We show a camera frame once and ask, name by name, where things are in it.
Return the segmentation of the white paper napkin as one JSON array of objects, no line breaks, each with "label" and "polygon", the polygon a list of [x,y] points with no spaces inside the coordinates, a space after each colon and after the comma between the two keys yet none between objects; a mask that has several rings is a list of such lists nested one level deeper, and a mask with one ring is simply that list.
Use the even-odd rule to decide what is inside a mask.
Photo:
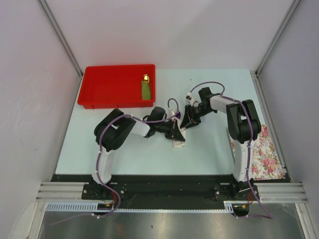
[{"label": "white paper napkin", "polygon": [[[177,120],[178,126],[180,128],[181,120],[180,119],[176,119],[176,120]],[[182,135],[184,136],[184,138],[186,139],[186,131],[185,131],[185,129],[184,128],[180,128],[180,131],[181,131]],[[173,146],[173,148],[182,148],[182,147],[185,146],[185,142],[180,142],[180,141],[175,141],[174,140],[173,143],[172,143],[172,146]]]}]

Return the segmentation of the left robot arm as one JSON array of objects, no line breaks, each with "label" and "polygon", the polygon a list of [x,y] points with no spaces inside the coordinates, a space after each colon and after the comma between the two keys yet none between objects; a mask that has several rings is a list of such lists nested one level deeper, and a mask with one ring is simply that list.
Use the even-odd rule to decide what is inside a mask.
[{"label": "left robot arm", "polygon": [[99,199],[109,196],[111,169],[115,151],[119,149],[130,134],[149,138],[156,132],[163,133],[166,139],[185,142],[179,127],[177,113],[172,112],[167,117],[165,109],[154,107],[148,116],[142,119],[124,114],[120,109],[113,109],[94,129],[96,143],[99,146],[95,172],[92,177],[97,182],[93,187],[93,194]]}]

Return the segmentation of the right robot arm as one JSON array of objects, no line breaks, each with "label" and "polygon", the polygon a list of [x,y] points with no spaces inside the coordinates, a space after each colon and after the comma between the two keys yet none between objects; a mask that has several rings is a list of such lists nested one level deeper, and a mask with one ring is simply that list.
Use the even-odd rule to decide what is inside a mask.
[{"label": "right robot arm", "polygon": [[199,92],[200,102],[187,93],[184,117],[181,128],[191,128],[201,123],[201,117],[209,113],[225,113],[227,130],[235,142],[235,166],[232,173],[238,182],[231,185],[230,195],[241,200],[248,194],[247,186],[242,182],[252,179],[252,146],[261,132],[261,123],[252,100],[239,101],[224,96],[222,93],[213,94],[209,87]]}]

